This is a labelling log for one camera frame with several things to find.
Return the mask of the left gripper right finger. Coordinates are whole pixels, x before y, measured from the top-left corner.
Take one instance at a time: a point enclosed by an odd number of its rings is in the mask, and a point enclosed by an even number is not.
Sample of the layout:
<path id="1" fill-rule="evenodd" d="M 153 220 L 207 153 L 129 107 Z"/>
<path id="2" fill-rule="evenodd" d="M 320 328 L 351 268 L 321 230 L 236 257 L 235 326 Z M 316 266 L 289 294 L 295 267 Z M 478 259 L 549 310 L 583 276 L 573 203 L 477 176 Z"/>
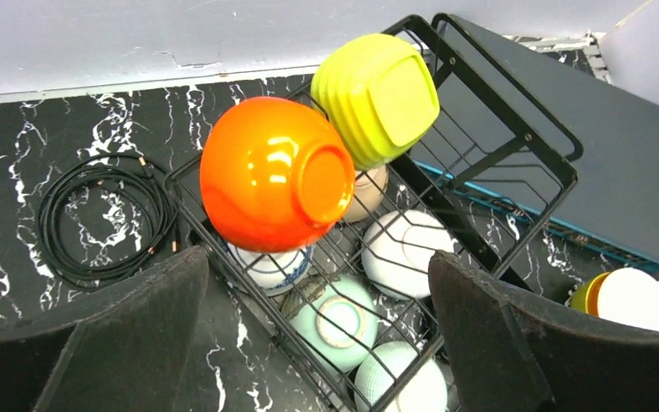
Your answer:
<path id="1" fill-rule="evenodd" d="M 595 318 L 447 251 L 430 259 L 465 411 L 659 411 L 659 332 Z"/>

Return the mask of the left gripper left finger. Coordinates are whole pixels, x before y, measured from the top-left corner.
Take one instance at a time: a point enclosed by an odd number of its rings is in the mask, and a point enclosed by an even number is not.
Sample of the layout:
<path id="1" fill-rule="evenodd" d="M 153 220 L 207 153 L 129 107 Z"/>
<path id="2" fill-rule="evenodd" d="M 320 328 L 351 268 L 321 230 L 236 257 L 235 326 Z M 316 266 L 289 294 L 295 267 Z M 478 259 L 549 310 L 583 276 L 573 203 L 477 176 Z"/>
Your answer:
<path id="1" fill-rule="evenodd" d="M 193 246 L 0 329 L 0 411 L 169 411 L 209 282 Z"/>

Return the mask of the yellow plastic bowl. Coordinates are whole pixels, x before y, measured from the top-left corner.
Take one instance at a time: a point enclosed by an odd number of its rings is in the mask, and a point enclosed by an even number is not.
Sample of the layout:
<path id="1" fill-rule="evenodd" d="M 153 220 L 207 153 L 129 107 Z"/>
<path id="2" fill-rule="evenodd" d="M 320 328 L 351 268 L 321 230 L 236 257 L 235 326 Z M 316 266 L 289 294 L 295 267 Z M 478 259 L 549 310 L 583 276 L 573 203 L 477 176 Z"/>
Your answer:
<path id="1" fill-rule="evenodd" d="M 569 307 L 579 312 L 589 313 L 589 297 L 595 282 L 596 279 L 593 278 L 581 284 L 571 295 Z"/>

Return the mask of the orange bowl white inside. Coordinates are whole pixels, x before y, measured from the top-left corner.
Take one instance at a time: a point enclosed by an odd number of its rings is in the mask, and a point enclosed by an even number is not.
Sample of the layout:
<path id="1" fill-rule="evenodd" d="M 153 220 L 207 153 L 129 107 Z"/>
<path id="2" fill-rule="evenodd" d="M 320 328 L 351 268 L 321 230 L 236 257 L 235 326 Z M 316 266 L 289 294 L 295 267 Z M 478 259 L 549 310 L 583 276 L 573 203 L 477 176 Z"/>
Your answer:
<path id="1" fill-rule="evenodd" d="M 601 273 L 589 297 L 589 315 L 659 331 L 659 282 L 642 270 L 622 268 Z"/>

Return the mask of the glossy orange plastic bowl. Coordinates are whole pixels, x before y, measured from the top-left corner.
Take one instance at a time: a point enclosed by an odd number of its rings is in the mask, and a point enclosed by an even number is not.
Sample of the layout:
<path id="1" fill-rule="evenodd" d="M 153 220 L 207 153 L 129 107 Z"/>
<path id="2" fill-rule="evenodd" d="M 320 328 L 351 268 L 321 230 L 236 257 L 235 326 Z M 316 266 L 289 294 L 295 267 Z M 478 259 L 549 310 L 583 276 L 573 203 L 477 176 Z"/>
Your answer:
<path id="1" fill-rule="evenodd" d="M 354 187 L 353 160 L 332 124 L 284 98 L 253 97 L 225 111 L 199 161 L 210 223 L 249 251 L 319 240 L 345 215 Z"/>

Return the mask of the green lined ceramic bowl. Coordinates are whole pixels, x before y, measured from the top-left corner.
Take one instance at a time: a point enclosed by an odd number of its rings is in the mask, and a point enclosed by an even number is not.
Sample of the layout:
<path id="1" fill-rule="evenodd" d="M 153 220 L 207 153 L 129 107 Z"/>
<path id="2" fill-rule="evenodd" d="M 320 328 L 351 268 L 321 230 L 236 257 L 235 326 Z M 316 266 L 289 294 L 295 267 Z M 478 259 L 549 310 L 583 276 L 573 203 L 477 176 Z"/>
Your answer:
<path id="1" fill-rule="evenodd" d="M 354 400 L 359 411 L 368 411 L 382 395 L 406 372 L 417 358 L 407 342 L 387 342 L 374 349 L 360 364 L 355 375 Z M 400 393 L 385 408 L 398 412 L 444 412 L 448 389 L 438 363 L 427 360 Z"/>

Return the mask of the white ribbed ceramic bowl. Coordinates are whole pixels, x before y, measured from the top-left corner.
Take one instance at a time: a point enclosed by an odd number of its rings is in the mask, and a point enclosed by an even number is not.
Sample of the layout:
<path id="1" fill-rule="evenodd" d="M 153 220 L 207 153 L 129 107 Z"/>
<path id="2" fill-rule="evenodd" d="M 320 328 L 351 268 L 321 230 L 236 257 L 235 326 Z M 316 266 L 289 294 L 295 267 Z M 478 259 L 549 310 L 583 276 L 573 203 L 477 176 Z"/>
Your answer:
<path id="1" fill-rule="evenodd" d="M 363 269 L 372 285 L 397 300 L 425 299 L 428 267 L 437 250 L 457 252 L 460 243 L 433 215 L 415 209 L 392 211 L 364 233 Z"/>

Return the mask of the blue white patterned bowl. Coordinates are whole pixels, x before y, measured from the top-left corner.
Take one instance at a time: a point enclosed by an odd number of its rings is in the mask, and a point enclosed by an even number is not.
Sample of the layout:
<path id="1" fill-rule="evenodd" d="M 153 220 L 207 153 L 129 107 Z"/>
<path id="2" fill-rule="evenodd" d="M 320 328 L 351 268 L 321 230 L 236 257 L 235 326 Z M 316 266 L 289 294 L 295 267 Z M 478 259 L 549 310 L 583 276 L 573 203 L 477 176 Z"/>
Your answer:
<path id="1" fill-rule="evenodd" d="M 314 246 L 302 249 L 261 253 L 247 251 L 226 242 L 226 250 L 238 266 L 269 297 L 284 294 L 304 280 L 311 267 Z"/>

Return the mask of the pale green ceramic bowl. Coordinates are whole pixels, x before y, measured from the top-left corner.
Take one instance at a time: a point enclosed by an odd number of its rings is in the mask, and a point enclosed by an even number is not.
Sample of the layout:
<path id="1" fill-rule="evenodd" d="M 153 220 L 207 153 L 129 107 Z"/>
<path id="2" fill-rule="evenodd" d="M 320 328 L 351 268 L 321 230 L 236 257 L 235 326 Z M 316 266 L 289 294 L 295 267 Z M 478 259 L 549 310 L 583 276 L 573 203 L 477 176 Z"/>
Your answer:
<path id="1" fill-rule="evenodd" d="M 378 337 L 371 294 L 353 276 L 307 279 L 289 292 L 281 312 L 334 377 L 357 367 Z"/>

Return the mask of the beige ceramic bowl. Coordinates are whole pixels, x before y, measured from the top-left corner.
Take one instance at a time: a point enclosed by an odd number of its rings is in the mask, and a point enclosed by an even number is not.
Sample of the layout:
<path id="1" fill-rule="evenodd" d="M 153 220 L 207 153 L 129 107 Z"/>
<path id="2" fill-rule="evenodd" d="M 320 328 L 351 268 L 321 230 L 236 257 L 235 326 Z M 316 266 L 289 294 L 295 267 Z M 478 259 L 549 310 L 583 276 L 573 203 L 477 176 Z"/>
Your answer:
<path id="1" fill-rule="evenodd" d="M 388 182 L 386 165 L 368 171 L 356 171 L 354 197 L 343 220 L 346 223 L 354 223 L 364 220 L 373 213 L 384 200 L 384 191 Z"/>

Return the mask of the lime green square bowl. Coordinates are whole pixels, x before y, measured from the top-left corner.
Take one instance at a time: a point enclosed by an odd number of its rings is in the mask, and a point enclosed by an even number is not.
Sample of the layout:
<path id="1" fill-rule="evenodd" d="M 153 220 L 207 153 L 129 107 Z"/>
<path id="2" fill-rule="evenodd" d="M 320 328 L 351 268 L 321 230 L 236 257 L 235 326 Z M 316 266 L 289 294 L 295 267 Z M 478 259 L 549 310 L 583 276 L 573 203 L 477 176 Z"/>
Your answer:
<path id="1" fill-rule="evenodd" d="M 440 113 L 438 92 L 420 52 L 385 33 L 360 36 L 331 53 L 311 80 L 311 97 L 359 171 L 407 152 Z"/>

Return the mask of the grey teal network switch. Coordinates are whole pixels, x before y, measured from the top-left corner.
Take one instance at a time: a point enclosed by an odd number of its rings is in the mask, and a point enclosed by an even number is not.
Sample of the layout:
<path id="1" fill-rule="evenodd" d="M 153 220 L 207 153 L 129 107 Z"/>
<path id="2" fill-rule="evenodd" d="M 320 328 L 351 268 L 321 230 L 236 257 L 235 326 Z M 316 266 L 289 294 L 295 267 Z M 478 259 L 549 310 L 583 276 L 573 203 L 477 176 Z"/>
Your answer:
<path id="1" fill-rule="evenodd" d="M 413 15 L 441 105 L 410 151 L 455 199 L 659 270 L 659 106 L 453 15 Z"/>

